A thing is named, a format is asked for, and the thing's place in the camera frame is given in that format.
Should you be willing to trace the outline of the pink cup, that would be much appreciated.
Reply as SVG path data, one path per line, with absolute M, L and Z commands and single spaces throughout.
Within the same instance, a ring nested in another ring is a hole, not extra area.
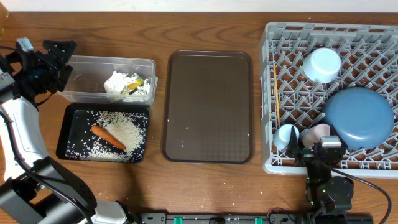
M 327 124 L 318 124 L 310 129 L 302 137 L 302 143 L 307 148 L 312 148 L 314 143 L 318 143 L 323 136 L 330 135 L 330 126 Z

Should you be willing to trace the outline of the pile of white rice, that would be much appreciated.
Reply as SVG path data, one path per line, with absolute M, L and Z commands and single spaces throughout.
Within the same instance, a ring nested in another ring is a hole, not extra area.
M 63 156 L 70 160 L 136 163 L 143 159 L 149 117 L 144 113 L 77 110 Z M 91 132 L 101 126 L 121 141 L 120 150 Z

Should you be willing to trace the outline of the dark blue plate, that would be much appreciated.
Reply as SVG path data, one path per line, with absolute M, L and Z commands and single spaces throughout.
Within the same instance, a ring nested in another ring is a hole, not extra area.
M 394 128 L 392 106 L 368 88 L 339 91 L 326 101 L 323 113 L 323 122 L 333 126 L 352 151 L 378 147 Z

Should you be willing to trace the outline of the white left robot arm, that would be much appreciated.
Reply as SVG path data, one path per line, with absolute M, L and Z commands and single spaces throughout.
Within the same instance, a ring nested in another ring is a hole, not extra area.
M 120 202 L 97 200 L 77 175 L 49 156 L 35 97 L 63 91 L 74 41 L 20 38 L 1 57 L 1 144 L 6 160 L 1 209 L 18 223 L 134 223 Z

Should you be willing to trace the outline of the wooden chopstick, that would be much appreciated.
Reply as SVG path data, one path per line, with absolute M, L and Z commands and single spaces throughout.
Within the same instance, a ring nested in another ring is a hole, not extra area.
M 274 91 L 275 91 L 275 111 L 277 115 L 277 124 L 280 127 L 280 109 L 279 109 L 279 89 L 277 84 L 276 64 L 273 63 Z

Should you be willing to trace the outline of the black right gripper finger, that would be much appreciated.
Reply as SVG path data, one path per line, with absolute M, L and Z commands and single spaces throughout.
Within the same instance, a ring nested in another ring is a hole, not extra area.
M 299 135 L 297 134 L 298 129 L 295 126 L 291 127 L 290 141 L 288 149 L 298 149 L 299 148 Z
M 338 136 L 338 133 L 333 125 L 330 126 L 330 136 Z

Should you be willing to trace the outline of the light blue cup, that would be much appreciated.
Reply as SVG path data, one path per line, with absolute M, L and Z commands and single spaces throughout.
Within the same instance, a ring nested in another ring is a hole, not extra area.
M 294 128 L 296 137 L 298 138 L 299 130 L 293 124 L 284 124 L 275 132 L 273 143 L 278 150 L 283 150 L 289 145 L 292 128 Z

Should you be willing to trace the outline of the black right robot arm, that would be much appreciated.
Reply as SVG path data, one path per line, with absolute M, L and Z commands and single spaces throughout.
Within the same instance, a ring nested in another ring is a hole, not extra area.
M 322 136 L 311 148 L 301 148 L 293 130 L 285 151 L 294 159 L 295 166 L 306 168 L 307 200 L 321 214 L 337 214 L 352 209 L 354 195 L 354 183 L 350 178 L 332 175 L 332 169 L 342 160 L 347 145 L 333 126 L 330 133 Z

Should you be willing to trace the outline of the white tissue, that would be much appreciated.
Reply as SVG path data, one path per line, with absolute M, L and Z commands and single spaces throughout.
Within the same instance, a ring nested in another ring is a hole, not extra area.
M 111 77 L 104 82 L 107 94 L 120 94 L 127 84 L 127 73 L 114 71 Z

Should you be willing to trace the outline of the white paper napkin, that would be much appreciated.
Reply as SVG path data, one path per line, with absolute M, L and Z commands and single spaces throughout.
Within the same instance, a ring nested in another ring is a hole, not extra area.
M 151 85 L 151 79 L 147 78 L 144 80 L 144 83 L 137 87 L 137 91 L 134 93 L 135 95 L 148 95 L 150 92 L 150 85 Z

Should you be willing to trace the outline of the yellow green snack wrapper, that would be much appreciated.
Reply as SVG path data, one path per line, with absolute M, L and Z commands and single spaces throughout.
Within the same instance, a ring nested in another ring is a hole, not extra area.
M 144 80 L 136 73 L 132 75 L 127 75 L 123 78 L 125 82 L 125 87 L 123 88 L 122 94 L 129 95 L 136 91 L 139 86 L 144 83 Z

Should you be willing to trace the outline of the orange carrot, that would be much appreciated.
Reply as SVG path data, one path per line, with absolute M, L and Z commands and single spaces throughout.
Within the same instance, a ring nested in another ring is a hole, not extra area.
M 108 143 L 112 144 L 114 147 L 116 147 L 120 150 L 126 150 L 125 145 L 121 141 L 116 139 L 111 133 L 109 133 L 103 127 L 97 126 L 97 125 L 92 126 L 91 132 L 93 134 L 95 134 L 96 136 L 98 136 L 99 138 L 102 138 L 105 141 L 107 141 Z

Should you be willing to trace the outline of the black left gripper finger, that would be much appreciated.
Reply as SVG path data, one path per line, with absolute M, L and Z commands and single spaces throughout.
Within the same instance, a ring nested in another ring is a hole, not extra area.
M 72 57 L 77 43 L 75 41 L 54 41 L 45 40 L 42 43 L 44 49 L 48 51 L 49 54 L 55 56 L 55 58 L 62 63 L 68 63 Z
M 59 77 L 57 81 L 57 90 L 60 92 L 63 92 L 66 84 L 68 82 L 68 79 L 70 78 L 70 75 L 73 71 L 73 67 L 70 65 L 64 66 L 60 71 L 59 71 Z

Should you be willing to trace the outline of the light blue bowl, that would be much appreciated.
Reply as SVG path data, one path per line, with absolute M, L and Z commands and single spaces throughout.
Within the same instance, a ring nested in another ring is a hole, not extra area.
M 338 76 L 341 59 L 333 49 L 319 48 L 304 59 L 302 67 L 308 79 L 318 83 L 330 83 Z

